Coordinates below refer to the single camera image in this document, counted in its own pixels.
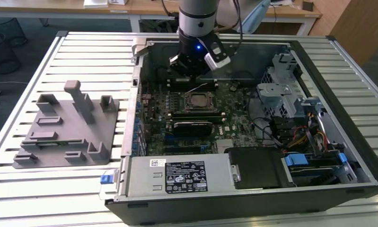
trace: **slotted aluminum table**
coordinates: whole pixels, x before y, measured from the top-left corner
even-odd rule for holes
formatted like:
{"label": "slotted aluminum table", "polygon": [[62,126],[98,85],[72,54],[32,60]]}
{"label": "slotted aluminum table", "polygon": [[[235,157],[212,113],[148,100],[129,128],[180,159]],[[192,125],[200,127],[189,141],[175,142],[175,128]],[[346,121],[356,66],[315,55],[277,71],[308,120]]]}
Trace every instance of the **slotted aluminum table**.
{"label": "slotted aluminum table", "polygon": [[[98,177],[118,168],[131,79],[139,67],[131,61],[137,37],[176,38],[176,34],[69,32],[57,36],[0,132],[0,227],[125,226],[97,195]],[[237,39],[237,35],[221,35]],[[245,35],[244,39],[298,40],[378,155],[378,88],[335,41],[324,37]],[[12,159],[28,133],[40,94],[62,92],[68,79],[81,81],[90,99],[112,95],[120,100],[110,163],[104,166],[13,169]],[[104,187],[110,198],[114,189]],[[350,201],[324,212],[225,219],[164,226],[376,226],[378,195]]]}

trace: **blue tab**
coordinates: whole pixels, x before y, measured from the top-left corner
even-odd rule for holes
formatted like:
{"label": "blue tab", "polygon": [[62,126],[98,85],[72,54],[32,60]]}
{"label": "blue tab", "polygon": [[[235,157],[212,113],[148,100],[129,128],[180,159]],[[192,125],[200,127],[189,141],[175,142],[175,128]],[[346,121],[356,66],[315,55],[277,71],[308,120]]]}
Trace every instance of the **blue tab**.
{"label": "blue tab", "polygon": [[110,183],[113,183],[113,175],[101,175],[100,184],[110,184]]}
{"label": "blue tab", "polygon": [[287,163],[287,166],[294,165],[294,163],[292,163],[292,160],[291,160],[291,157],[290,157],[290,156],[284,157],[284,161],[286,161],[286,163]]}
{"label": "blue tab", "polygon": [[287,166],[307,165],[308,161],[304,154],[290,154],[284,157]]}
{"label": "blue tab", "polygon": [[343,153],[339,153],[338,156],[339,156],[339,159],[340,159],[342,163],[346,163],[347,162],[346,155]]}

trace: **trash bin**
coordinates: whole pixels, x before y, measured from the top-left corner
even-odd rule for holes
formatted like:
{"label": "trash bin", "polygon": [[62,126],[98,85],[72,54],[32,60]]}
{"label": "trash bin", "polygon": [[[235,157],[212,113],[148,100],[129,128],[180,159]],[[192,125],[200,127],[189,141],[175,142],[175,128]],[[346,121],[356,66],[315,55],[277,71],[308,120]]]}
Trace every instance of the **trash bin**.
{"label": "trash bin", "polygon": [[6,74],[17,70],[20,62],[12,48],[5,42],[5,35],[0,33],[0,74]]}
{"label": "trash bin", "polygon": [[0,33],[5,35],[10,47],[25,44],[26,38],[16,18],[0,17]]}

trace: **warning label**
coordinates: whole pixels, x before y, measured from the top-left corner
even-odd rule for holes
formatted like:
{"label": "warning label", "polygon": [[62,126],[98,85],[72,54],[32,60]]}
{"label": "warning label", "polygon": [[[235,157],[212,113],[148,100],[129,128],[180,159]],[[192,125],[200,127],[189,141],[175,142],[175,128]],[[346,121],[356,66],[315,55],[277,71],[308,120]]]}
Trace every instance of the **warning label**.
{"label": "warning label", "polygon": [[172,162],[164,165],[165,192],[207,192],[204,162]]}

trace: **white label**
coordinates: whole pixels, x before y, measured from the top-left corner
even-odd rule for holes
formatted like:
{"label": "white label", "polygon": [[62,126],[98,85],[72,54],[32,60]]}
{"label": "white label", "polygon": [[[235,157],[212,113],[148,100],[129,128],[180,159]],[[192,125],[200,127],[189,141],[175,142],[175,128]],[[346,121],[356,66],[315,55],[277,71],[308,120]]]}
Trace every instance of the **white label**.
{"label": "white label", "polygon": [[165,163],[165,159],[151,159],[149,167],[163,167]]}
{"label": "white label", "polygon": [[110,10],[110,13],[126,13],[126,10]]}
{"label": "white label", "polygon": [[205,183],[197,183],[197,184],[195,184],[195,187],[197,188],[197,187],[205,187],[207,186],[207,184]]}
{"label": "white label", "polygon": [[108,0],[108,3],[118,5],[125,5],[126,2],[128,0]]}

